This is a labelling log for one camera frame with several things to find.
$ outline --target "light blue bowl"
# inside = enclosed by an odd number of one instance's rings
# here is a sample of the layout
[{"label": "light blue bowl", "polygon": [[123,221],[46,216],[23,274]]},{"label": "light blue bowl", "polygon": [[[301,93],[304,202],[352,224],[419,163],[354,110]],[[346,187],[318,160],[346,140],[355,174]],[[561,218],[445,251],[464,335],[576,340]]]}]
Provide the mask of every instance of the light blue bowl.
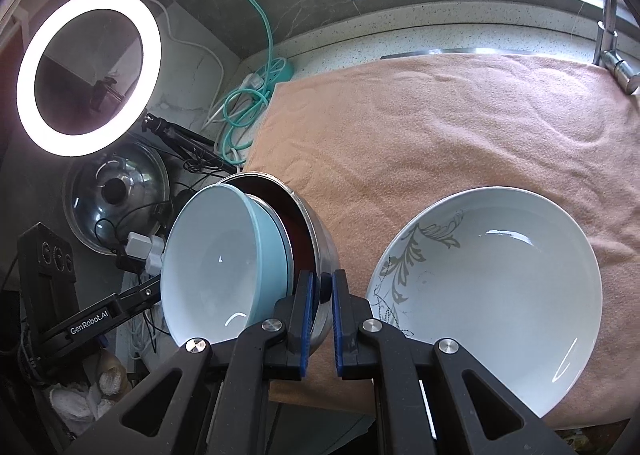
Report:
[{"label": "light blue bowl", "polygon": [[238,188],[214,184],[182,209],[162,261],[162,310],[178,345],[237,337],[287,294],[287,257],[271,216]]}]

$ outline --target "white glowing ring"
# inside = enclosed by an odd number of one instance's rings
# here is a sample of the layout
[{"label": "white glowing ring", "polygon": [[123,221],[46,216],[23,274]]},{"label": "white glowing ring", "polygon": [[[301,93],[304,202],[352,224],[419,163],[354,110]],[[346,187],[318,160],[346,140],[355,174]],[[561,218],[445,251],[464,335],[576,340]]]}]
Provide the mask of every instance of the white glowing ring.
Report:
[{"label": "white glowing ring", "polygon": [[[135,89],[112,120],[87,134],[70,136],[49,127],[40,115],[35,98],[36,71],[56,33],[76,16],[93,10],[113,10],[133,22],[142,41],[142,68]],[[149,101],[158,80],[160,56],[158,25],[140,0],[70,0],[38,29],[22,58],[16,98],[24,130],[40,148],[58,156],[84,156],[110,145],[133,125]]]}]

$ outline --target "metal pot lid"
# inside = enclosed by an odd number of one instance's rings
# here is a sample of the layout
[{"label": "metal pot lid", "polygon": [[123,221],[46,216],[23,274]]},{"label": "metal pot lid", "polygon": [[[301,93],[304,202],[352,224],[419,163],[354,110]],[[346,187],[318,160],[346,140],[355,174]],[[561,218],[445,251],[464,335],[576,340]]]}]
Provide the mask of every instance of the metal pot lid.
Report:
[{"label": "metal pot lid", "polygon": [[[123,141],[74,161],[63,195],[66,220],[79,241],[113,255],[130,231],[158,231],[154,203],[170,198],[169,178],[155,150]],[[136,210],[147,204],[151,206]]]}]

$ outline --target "chrome faucet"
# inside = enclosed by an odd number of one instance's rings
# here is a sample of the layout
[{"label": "chrome faucet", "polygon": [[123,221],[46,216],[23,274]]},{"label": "chrome faucet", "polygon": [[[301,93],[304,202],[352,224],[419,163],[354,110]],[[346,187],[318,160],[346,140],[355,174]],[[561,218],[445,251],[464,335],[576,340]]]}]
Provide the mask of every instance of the chrome faucet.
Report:
[{"label": "chrome faucet", "polygon": [[606,68],[616,79],[626,94],[632,94],[640,87],[640,73],[620,58],[616,52],[618,34],[616,32],[616,12],[618,0],[604,0],[603,20],[598,22],[598,36],[593,64]]}]

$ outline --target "towel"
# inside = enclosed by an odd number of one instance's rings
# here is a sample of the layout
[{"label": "towel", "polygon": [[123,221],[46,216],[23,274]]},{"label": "towel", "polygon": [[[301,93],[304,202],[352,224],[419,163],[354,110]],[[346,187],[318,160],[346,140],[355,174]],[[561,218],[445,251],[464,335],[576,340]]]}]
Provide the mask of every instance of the towel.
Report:
[{"label": "towel", "polygon": [[[602,275],[598,340],[545,416],[551,427],[630,416],[640,400],[640,113],[605,70],[542,56],[381,60],[277,85],[246,170],[302,195],[364,296],[396,233],[443,197],[514,186],[548,197],[588,236]],[[284,403],[374,413],[370,381],[342,381],[329,336]]]}]

